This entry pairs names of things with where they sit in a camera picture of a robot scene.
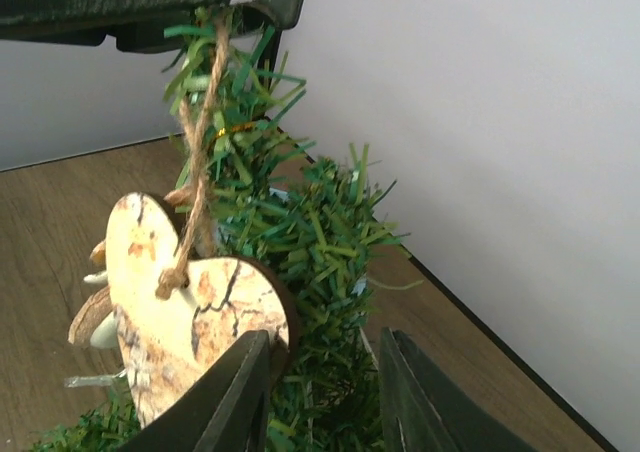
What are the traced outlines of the gingerbread figure ornament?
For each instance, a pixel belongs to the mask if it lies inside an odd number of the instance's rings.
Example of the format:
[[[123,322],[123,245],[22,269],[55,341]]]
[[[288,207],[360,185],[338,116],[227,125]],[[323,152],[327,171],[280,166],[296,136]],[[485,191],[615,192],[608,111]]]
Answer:
[[[99,290],[85,301],[73,318],[68,330],[68,342],[78,347],[114,349],[118,346],[117,324],[106,271],[105,241],[94,247],[89,259],[102,270],[85,276],[83,281],[98,286]]]

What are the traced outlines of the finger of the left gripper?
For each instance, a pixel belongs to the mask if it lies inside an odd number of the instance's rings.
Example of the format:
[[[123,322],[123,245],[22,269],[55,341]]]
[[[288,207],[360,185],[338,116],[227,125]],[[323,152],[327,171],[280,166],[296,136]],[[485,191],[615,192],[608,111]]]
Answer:
[[[198,7],[225,9],[231,0],[1,0],[1,37],[8,41],[96,47],[106,37],[123,52],[176,48],[164,30]]]

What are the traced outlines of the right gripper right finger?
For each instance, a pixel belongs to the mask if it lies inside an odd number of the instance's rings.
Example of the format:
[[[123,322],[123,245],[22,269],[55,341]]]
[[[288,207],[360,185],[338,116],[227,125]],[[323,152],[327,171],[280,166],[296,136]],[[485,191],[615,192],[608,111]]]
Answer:
[[[471,400],[403,331],[384,328],[378,371],[385,447],[405,452],[533,452]]]

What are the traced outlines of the brown heart ornament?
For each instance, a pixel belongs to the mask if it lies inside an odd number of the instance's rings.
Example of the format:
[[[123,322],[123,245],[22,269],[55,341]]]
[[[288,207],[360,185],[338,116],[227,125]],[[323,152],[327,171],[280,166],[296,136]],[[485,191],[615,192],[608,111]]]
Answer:
[[[106,227],[117,340],[142,427],[166,414],[243,334],[267,334],[270,383],[288,368],[299,338],[292,297],[275,274],[253,259],[215,252],[204,139],[232,132],[218,101],[230,39],[222,14],[198,18],[199,38],[175,86],[189,148],[186,223],[177,224],[167,200],[136,192],[116,202]],[[209,66],[205,86],[192,92],[184,80],[201,65]]]

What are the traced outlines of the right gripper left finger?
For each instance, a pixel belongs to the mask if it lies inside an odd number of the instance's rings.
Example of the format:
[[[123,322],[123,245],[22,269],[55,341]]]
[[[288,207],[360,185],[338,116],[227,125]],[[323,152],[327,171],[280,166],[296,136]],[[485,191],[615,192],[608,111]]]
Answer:
[[[268,333],[244,333],[182,398],[119,450],[263,451],[269,366]]]

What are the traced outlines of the small green christmas tree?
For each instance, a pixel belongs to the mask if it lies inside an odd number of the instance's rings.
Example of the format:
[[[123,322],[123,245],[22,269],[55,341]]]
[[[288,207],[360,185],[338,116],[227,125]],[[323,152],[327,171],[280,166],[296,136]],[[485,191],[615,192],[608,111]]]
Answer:
[[[199,38],[200,13],[225,16],[229,36],[239,24],[231,10],[200,8],[190,24],[168,27],[166,37],[185,41],[182,68],[189,46]],[[284,63],[266,57],[274,33],[264,27],[252,52],[230,43],[218,101],[232,132],[227,138],[207,132],[204,139],[216,254],[266,266],[289,291],[295,308],[299,352],[270,400],[267,447],[388,451],[379,376],[362,336],[370,306],[366,269],[375,246],[394,242],[390,226],[374,217],[384,192],[368,181],[366,150],[353,151],[350,166],[322,158],[304,169],[301,183],[274,188],[275,169],[298,151],[265,114],[272,107],[289,110],[306,87],[303,79],[293,78],[287,94],[274,96],[275,86],[286,78]],[[181,70],[165,92],[177,117]],[[188,181],[189,160],[165,198],[186,219]],[[123,406],[85,414],[35,449],[113,451],[142,428],[130,391]]]

